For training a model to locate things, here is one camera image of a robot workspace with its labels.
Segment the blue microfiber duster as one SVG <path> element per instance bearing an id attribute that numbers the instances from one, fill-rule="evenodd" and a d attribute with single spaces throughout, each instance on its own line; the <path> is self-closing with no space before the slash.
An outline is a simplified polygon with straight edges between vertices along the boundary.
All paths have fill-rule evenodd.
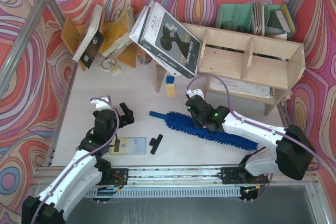
<path id="1" fill-rule="evenodd" d="M 178 112 L 161 114 L 158 112 L 150 111 L 149 115 L 155 118 L 163 119 L 166 126 L 172 130 L 183 132 L 191 136 L 197 136 L 208 141 L 216 142 L 223 145 L 234 146 L 246 151 L 255 151 L 258 147 L 257 143 L 241 136 L 222 132 L 210 133 L 204 127 L 197 128 L 194 125 L 192 118 L 185 114 L 181 114 Z"/>

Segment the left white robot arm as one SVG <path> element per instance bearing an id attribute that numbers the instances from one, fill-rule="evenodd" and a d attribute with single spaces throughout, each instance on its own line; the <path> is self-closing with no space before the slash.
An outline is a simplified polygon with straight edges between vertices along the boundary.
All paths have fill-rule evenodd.
<path id="1" fill-rule="evenodd" d="M 134 123 L 133 111 L 125 103 L 120 115 L 109 98 L 90 100 L 95 104 L 94 126 L 80 142 L 74 157 L 58 177 L 38 196 L 28 196 L 22 205 L 22 223 L 65 223 L 76 205 L 94 186 L 127 184 L 128 169 L 114 169 L 103 158 L 115 140 L 117 130 Z"/>

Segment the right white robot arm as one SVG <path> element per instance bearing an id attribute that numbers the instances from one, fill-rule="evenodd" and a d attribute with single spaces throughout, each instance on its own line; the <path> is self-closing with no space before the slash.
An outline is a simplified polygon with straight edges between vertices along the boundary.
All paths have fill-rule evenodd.
<path id="1" fill-rule="evenodd" d="M 228 107 L 213 108 L 200 95 L 189 98 L 186 106 L 197 128 L 243 137 L 261 147 L 259 153 L 246 155 L 241 161 L 239 175 L 242 179 L 265 173 L 303 179 L 315 150 L 298 126 L 285 128 L 260 123 Z"/>

